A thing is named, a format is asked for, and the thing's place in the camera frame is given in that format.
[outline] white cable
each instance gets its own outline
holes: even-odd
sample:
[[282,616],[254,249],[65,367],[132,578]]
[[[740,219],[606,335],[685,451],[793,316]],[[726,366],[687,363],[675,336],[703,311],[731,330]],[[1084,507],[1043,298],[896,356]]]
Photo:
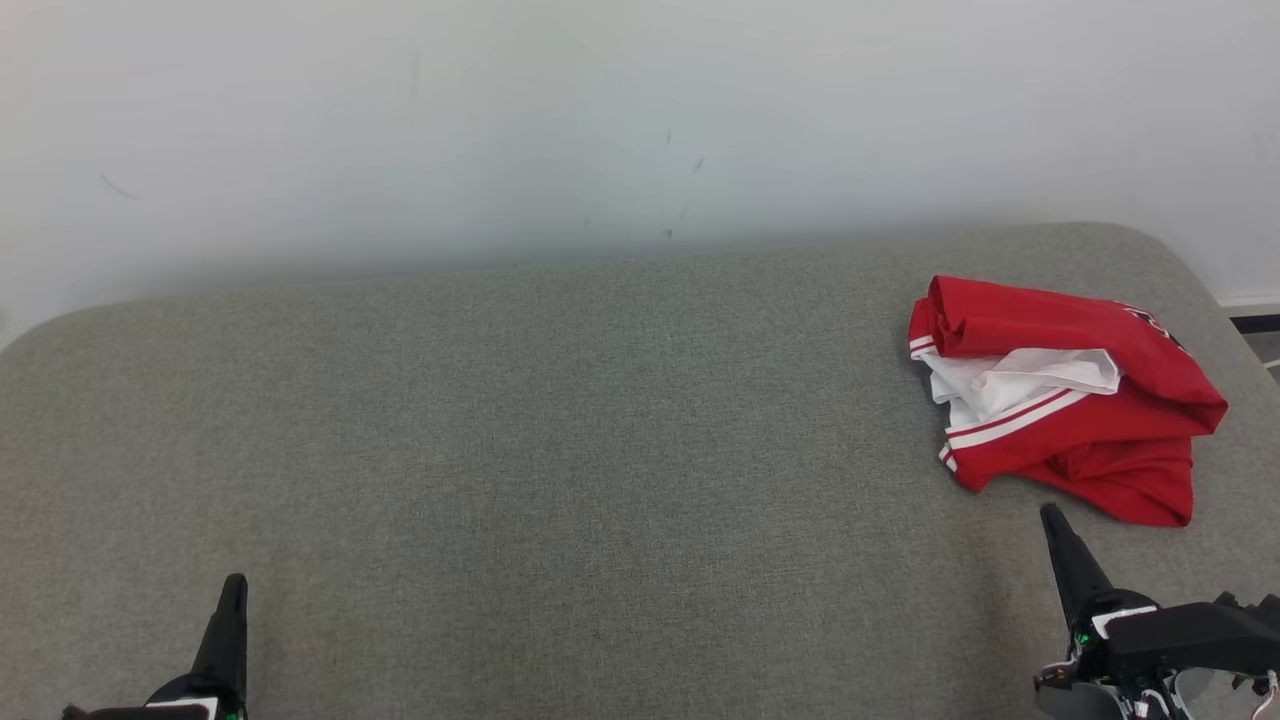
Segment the white cable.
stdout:
[[1249,717],[1249,720],[1258,720],[1258,717],[1262,717],[1262,711],[1266,710],[1267,706],[1271,705],[1271,701],[1276,698],[1277,689],[1280,689],[1280,687],[1276,685],[1276,671],[1267,670],[1267,697],[1262,701],[1262,705],[1260,705],[1258,708],[1253,711],[1253,715]]

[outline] black baseboard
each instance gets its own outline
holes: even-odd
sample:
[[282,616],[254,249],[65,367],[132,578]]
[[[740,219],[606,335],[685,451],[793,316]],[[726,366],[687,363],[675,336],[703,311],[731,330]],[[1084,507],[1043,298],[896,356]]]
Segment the black baseboard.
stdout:
[[1240,334],[1280,332],[1280,315],[1249,315],[1231,318],[1231,324]]

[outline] clothing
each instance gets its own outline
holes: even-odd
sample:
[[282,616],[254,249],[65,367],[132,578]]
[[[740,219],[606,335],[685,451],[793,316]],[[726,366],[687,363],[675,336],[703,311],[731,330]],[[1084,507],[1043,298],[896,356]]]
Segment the clothing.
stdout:
[[940,275],[908,343],[951,405],[940,459],[965,487],[1016,474],[1130,523],[1190,521],[1190,438],[1226,401],[1149,313]]

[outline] red fabric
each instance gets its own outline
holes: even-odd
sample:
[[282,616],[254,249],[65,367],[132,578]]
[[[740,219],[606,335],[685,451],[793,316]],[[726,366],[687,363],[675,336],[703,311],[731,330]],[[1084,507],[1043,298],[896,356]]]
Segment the red fabric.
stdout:
[[1213,433],[1226,401],[1148,313],[940,275],[915,304],[908,340],[913,356],[1107,350],[1125,373],[1119,392],[1061,391],[987,423],[948,428],[943,460],[955,461],[956,478],[974,492],[1007,473],[1076,495],[1120,520],[1190,521],[1190,438]]

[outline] white baseboard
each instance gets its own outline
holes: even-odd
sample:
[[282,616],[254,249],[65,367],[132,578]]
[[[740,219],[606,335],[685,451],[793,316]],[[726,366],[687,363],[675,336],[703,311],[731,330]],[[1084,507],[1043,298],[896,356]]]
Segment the white baseboard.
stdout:
[[1243,297],[1219,297],[1217,304],[1231,318],[1252,318],[1254,315],[1280,315],[1280,295],[1256,295]]

